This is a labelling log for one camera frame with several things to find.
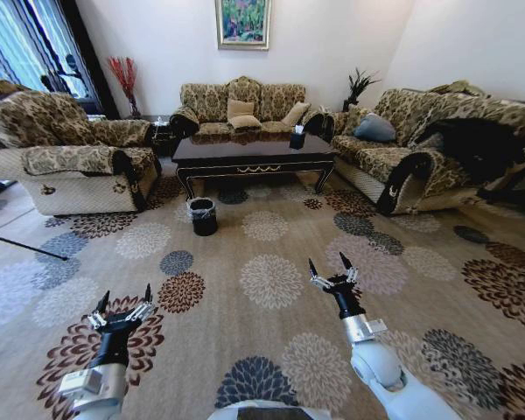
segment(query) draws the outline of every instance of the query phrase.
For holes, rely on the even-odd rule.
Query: blue pillow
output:
[[[363,140],[387,143],[395,141],[395,129],[389,121],[377,114],[367,114],[361,119],[360,125],[353,134]]]

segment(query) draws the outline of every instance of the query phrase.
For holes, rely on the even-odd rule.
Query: black trash can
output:
[[[186,207],[196,235],[209,236],[218,230],[216,205],[212,200],[206,198],[191,199],[186,202]]]

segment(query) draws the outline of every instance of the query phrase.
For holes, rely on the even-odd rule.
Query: red branches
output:
[[[121,83],[122,91],[127,98],[133,96],[134,83],[137,80],[137,68],[134,60],[129,57],[109,57],[107,59],[108,68]]]

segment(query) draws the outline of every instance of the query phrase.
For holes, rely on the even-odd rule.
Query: coffee table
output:
[[[262,140],[245,136],[241,140],[215,141],[188,137],[181,140],[172,161],[177,164],[177,177],[188,199],[194,198],[192,179],[247,176],[284,172],[321,172],[315,192],[334,168],[336,150],[317,136],[306,134],[304,146],[290,148],[290,134],[278,133]]]

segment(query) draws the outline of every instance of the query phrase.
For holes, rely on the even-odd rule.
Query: vase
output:
[[[130,116],[133,119],[136,119],[136,120],[139,119],[142,116],[142,114],[140,114],[140,111],[138,111],[137,100],[133,94],[129,97],[129,105],[130,105]]]
[[[350,104],[358,105],[358,101],[350,101],[349,99],[345,99],[344,103],[342,104],[342,112],[347,112]]]

